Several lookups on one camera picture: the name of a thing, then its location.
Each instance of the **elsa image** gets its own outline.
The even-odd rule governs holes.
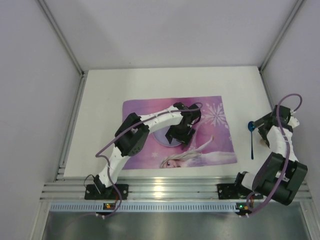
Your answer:
[[[234,152],[214,151],[201,153],[214,140],[212,136],[208,142],[197,149],[189,150],[180,154],[172,154],[165,158],[161,164],[161,169],[202,167],[226,163],[234,163],[237,160]]]

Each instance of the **snowflake print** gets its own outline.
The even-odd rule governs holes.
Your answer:
[[[210,123],[210,125],[216,126],[218,125],[224,125],[225,128],[229,128],[225,111],[223,109],[222,103],[220,103],[217,107],[215,104],[210,105],[206,103],[207,109],[203,110],[204,114],[203,120],[205,123]]]
[[[189,147],[188,151],[192,151],[192,150],[195,150],[195,149],[196,149],[196,146],[191,145],[191,146]]]
[[[153,157],[153,158],[158,157],[158,153],[157,153],[157,152],[153,152],[153,153],[152,153],[152,157]]]

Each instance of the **metal floor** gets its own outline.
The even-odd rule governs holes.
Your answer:
[[[51,212],[42,240],[308,240],[299,203],[270,203],[250,218],[235,213],[119,213],[103,220],[83,213]]]

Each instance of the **black bracket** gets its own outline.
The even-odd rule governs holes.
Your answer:
[[[279,127],[278,120],[277,120],[277,107],[278,105],[275,105],[272,112],[268,113],[267,115],[261,117],[260,119],[253,121],[250,123],[249,130],[252,132],[254,129],[258,129],[259,134],[261,135],[264,142],[267,144],[267,146],[270,146],[270,143],[268,141],[267,135],[270,131],[272,126]],[[288,129],[291,133],[293,132],[293,129],[290,125],[288,125],[291,117],[290,108],[285,106],[279,107],[279,118],[281,121],[281,125],[284,129]]]
[[[129,194],[129,185],[128,184],[116,184],[116,187],[121,193],[122,200],[127,200]],[[103,194],[100,194],[96,185],[88,184],[86,186],[86,191],[84,195],[85,200],[117,200],[119,196],[116,190],[110,186],[107,187]]]
[[[229,199],[246,199],[247,196],[252,193],[249,189],[244,186],[237,186],[234,183],[220,183],[216,185],[218,190],[218,197],[220,200]],[[262,194],[254,196],[254,199],[263,199]]]
[[[272,152],[257,172],[252,189],[268,196],[278,180],[277,173],[283,170],[285,160],[281,154]],[[272,199],[283,205],[289,205],[297,194],[307,172],[308,167],[306,165],[289,160],[285,178],[280,182]]]
[[[179,110],[192,110],[198,108],[197,104],[192,104],[190,107],[187,107],[181,102],[177,102],[173,106]],[[181,115],[183,116],[181,122],[178,125],[170,126],[165,137],[170,144],[173,139],[176,139],[179,143],[187,146],[196,132],[196,130],[192,128],[192,125],[200,121],[201,111],[200,109],[196,111],[184,111],[181,112]]]
[[[140,116],[138,116],[135,112],[129,114],[114,136],[117,137],[124,130],[139,122],[141,122]],[[140,125],[126,132],[122,137],[115,141],[114,145],[121,151],[121,156],[134,156],[138,154],[144,147],[149,132],[149,126],[141,123]]]

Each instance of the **white table surface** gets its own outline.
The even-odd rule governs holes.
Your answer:
[[[256,172],[270,154],[248,122],[271,111],[256,66],[90,70],[67,157],[65,177],[98,174],[106,162],[95,154],[110,142],[122,122],[124,101],[222,96],[237,163],[171,169],[123,170],[127,177],[235,176]],[[112,149],[104,153],[110,156]]]

